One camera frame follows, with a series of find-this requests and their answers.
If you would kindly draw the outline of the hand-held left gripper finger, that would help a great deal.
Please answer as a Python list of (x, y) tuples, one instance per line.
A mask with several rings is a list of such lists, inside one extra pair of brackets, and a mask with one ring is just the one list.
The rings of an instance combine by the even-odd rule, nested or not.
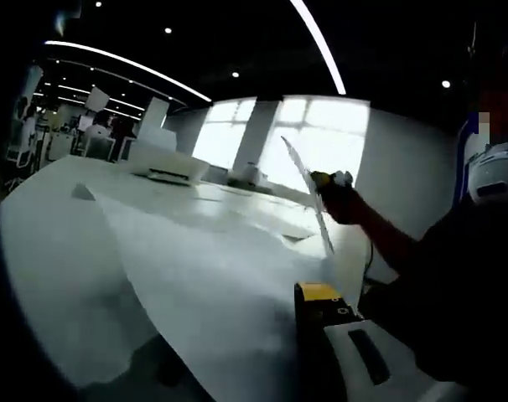
[(421, 371), (406, 345), (361, 318), (333, 287), (298, 282), (294, 306), (306, 400), (450, 400), (450, 383)]

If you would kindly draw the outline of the person's right hand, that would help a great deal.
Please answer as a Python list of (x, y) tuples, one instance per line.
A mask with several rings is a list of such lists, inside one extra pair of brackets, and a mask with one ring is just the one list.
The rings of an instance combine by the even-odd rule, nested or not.
[(339, 224), (362, 224), (368, 216), (369, 206), (351, 186), (331, 185), (320, 195), (326, 211)]

